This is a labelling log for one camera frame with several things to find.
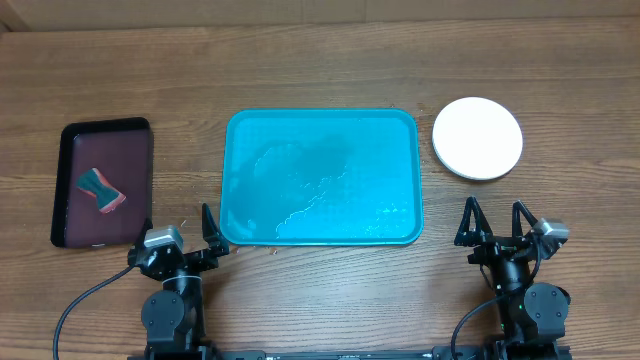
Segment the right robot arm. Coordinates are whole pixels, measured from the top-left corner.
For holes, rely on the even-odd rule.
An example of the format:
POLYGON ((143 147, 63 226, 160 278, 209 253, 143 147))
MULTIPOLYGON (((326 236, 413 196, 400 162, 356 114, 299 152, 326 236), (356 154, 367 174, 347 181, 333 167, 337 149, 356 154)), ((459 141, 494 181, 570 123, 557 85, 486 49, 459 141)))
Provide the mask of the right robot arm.
POLYGON ((454 244, 469 247, 468 263, 477 265, 495 297, 469 311, 450 340, 453 359, 569 359, 570 350, 557 340, 565 336, 571 296, 561 287, 536 282, 541 264, 567 242, 569 228, 559 220, 536 218, 521 201, 512 206, 511 235, 493 233, 477 199, 465 202, 454 244), (466 355, 457 347, 463 326, 495 306, 500 336, 490 337, 466 355))

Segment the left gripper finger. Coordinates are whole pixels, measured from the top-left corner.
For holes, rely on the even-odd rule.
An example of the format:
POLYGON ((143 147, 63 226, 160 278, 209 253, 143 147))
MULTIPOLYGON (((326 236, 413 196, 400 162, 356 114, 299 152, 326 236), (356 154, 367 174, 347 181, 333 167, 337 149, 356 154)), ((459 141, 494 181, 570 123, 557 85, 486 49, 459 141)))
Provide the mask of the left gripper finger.
POLYGON ((127 264, 129 266, 135 266, 137 263, 137 258, 142 249, 144 248, 144 239, 148 230, 153 228, 153 223, 150 218, 146 218, 143 222, 142 229, 140 233, 137 235, 136 240, 131 246, 130 250, 127 254, 127 264))
POLYGON ((216 257, 228 255, 230 253, 229 241, 215 223, 210 207, 206 203, 203 203, 201 210, 202 236, 208 245, 208 250, 216 257))

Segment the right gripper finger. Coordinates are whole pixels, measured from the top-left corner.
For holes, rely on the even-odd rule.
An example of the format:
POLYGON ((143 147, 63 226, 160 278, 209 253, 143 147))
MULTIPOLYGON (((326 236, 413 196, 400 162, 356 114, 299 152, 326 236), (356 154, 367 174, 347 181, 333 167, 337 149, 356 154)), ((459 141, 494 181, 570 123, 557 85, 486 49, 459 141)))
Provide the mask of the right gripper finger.
POLYGON ((522 219, 526 220, 531 230, 533 230, 534 226, 538 223, 538 219, 529 211, 526 205, 521 200, 517 200, 512 206, 511 229, 513 237, 526 237, 522 228, 522 219))
POLYGON ((493 238, 493 231, 474 196, 467 198, 455 246, 479 246, 493 238))

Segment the green and red sponge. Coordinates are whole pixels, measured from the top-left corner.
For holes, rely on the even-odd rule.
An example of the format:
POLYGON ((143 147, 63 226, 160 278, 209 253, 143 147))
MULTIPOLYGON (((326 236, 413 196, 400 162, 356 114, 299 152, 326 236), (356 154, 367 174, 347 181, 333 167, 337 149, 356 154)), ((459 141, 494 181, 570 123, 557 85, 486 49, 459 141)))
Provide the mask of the green and red sponge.
POLYGON ((76 187, 95 198, 102 214, 115 210, 126 200, 126 196, 113 187, 97 168, 91 168, 82 174, 76 181, 76 187))

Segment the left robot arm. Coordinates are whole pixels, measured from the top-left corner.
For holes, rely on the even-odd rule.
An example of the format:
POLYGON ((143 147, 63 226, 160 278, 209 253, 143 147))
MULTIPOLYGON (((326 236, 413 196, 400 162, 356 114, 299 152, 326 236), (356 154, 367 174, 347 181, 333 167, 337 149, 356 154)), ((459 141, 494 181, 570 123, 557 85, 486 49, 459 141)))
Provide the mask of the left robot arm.
POLYGON ((177 227, 153 229, 147 219, 127 255, 128 265, 161 283, 141 310, 147 333, 145 359, 202 359, 222 356, 206 338, 201 274, 219 267, 229 254, 229 242, 216 225, 210 208, 203 204, 202 236, 207 247, 184 252, 184 240, 177 227))

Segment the white plastic plate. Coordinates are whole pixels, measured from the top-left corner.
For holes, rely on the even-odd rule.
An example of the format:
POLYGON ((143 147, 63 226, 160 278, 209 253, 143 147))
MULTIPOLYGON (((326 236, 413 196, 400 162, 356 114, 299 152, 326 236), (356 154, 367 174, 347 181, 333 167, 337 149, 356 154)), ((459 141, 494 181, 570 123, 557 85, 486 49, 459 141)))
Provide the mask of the white plastic plate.
POLYGON ((524 137, 515 116, 486 98, 465 97, 436 116, 432 144, 441 163, 470 180, 497 179, 519 162, 524 137))

